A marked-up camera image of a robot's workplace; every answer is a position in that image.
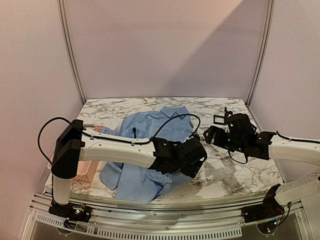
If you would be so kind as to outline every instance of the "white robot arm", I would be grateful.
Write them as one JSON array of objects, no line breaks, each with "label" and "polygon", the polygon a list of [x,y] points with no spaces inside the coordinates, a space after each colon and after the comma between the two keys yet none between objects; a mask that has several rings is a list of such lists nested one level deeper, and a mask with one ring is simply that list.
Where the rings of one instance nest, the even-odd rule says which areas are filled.
[{"label": "white robot arm", "polygon": [[[246,114],[234,114],[225,109],[221,125],[211,126],[204,132],[205,141],[230,152],[244,153],[248,157],[269,160],[292,160],[320,167],[320,142],[312,139],[294,139],[282,136],[278,132],[256,132]],[[284,212],[284,206],[294,200],[320,193],[320,169],[286,184],[270,188],[263,203],[244,207],[241,215],[246,223],[276,217]]]},{"label": "white robot arm", "polygon": [[[320,144],[310,139],[310,142],[292,141],[275,135],[269,146],[269,157],[278,160],[292,160],[309,163],[320,167]],[[315,172],[293,182],[282,184],[275,192],[275,200],[284,206],[309,195],[320,193],[320,168]]]},{"label": "white robot arm", "polygon": [[82,120],[74,120],[55,144],[52,172],[52,203],[49,213],[73,221],[88,222],[92,209],[69,202],[70,188],[79,161],[112,161],[133,164],[161,172],[181,172],[194,178],[207,159],[197,137],[184,143],[163,138],[136,139],[113,136],[86,129]]}]

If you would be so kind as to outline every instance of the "marble table surface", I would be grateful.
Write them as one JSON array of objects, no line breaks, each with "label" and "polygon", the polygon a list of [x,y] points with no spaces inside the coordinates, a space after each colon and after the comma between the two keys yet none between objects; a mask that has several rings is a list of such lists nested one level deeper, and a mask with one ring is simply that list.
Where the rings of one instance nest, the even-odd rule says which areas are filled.
[{"label": "marble table surface", "polygon": [[[107,98],[89,99],[78,115],[78,119],[87,124],[104,125],[112,130],[117,130],[124,118],[128,115],[156,110],[163,106],[185,106],[190,113],[201,119],[199,133],[202,144],[208,154],[208,159],[203,164],[192,182],[187,183],[154,202],[192,202],[210,199],[221,199],[254,195],[267,191],[271,186],[282,184],[283,179],[273,159],[261,160],[250,158],[247,164],[233,162],[228,152],[222,148],[206,144],[202,133],[213,125],[214,115],[224,115],[224,108],[233,113],[248,114],[253,121],[243,100],[239,98],[212,98],[212,97],[152,97],[152,98]],[[191,118],[196,125],[197,119]],[[232,153],[234,159],[244,161],[243,154]],[[90,196],[94,199],[106,201],[114,199],[115,192],[108,189],[100,181],[100,172],[106,162],[100,162],[89,189],[72,187],[71,195]],[[49,176],[45,190],[51,192],[51,177]]]}]

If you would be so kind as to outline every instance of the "plastic basket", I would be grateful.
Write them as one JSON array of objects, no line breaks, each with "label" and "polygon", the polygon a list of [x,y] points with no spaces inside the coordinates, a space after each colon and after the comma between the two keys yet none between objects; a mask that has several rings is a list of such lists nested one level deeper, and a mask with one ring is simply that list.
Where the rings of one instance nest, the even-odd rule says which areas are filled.
[{"label": "plastic basket", "polygon": [[[93,128],[97,132],[101,132],[101,129],[105,126],[86,124],[87,128]],[[79,161],[76,176],[72,180],[72,186],[76,189],[89,189],[92,181],[95,177],[99,161]]]}]

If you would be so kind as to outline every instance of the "white wall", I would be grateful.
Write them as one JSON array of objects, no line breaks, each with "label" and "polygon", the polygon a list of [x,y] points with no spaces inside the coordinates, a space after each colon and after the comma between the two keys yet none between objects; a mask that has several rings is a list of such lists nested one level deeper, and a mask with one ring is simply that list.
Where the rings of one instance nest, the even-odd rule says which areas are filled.
[{"label": "white wall", "polygon": [[66,0],[88,98],[246,98],[267,0]]},{"label": "white wall", "polygon": [[[262,71],[251,105],[267,131],[320,139],[320,2],[277,0]],[[290,182],[317,167],[277,161]],[[320,195],[303,199],[314,239],[320,239]]]},{"label": "white wall", "polygon": [[[0,239],[16,240],[47,163],[37,135],[50,118],[76,117],[81,103],[54,0],[0,1]],[[50,155],[63,123],[42,138]]]}]

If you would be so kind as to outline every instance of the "light blue shirt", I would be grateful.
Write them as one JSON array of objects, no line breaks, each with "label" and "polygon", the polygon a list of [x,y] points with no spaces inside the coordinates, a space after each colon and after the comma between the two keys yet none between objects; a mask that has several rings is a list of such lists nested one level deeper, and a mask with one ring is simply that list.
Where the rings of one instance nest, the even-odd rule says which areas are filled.
[{"label": "light blue shirt", "polygon": [[[151,138],[168,119],[189,113],[186,107],[171,108],[164,106],[160,111],[138,112],[123,120],[118,132],[109,128],[102,133],[127,138]],[[157,134],[157,138],[173,142],[184,142],[191,135],[191,117],[182,116],[169,121]],[[162,174],[132,164],[108,162],[100,174],[101,181],[111,190],[116,189],[115,198],[127,201],[150,203],[162,193],[191,181],[183,173]]]}]

